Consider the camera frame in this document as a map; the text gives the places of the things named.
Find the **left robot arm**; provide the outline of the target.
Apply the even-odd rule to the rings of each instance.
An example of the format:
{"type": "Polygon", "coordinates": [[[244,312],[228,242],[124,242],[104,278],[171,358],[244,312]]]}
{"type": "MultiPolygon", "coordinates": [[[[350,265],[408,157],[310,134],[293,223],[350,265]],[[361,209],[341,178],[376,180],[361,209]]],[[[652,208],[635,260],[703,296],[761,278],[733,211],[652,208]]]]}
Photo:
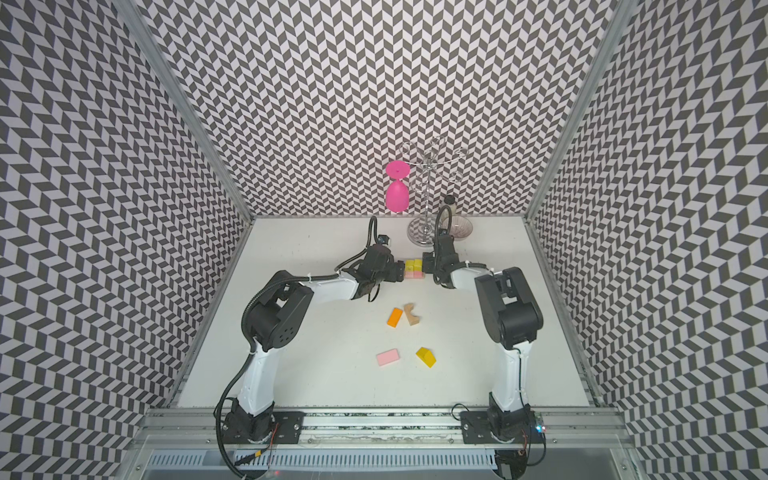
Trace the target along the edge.
{"type": "Polygon", "coordinates": [[[276,428],[274,388],[279,356],[297,336],[309,307],[333,301],[373,302],[381,284],[404,280],[389,238],[378,233],[378,219],[368,221],[365,247],[338,264],[332,274],[296,276],[276,272],[247,303],[241,332],[249,344],[243,366],[230,380],[214,408],[220,445],[267,442],[276,428]]]}

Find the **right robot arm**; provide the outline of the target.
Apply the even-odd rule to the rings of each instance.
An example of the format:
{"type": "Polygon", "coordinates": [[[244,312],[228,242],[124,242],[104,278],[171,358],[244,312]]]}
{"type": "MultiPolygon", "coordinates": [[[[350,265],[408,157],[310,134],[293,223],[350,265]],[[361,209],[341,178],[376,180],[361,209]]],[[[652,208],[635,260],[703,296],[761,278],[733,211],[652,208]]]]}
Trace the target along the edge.
{"type": "Polygon", "coordinates": [[[526,391],[527,370],[533,342],[543,327],[543,314],[520,268],[495,273],[483,263],[461,260],[452,226],[453,211],[443,205],[434,220],[428,272],[445,289],[477,295],[485,331],[497,346],[486,410],[490,434],[503,443],[522,436],[531,439],[535,416],[526,391]]]}

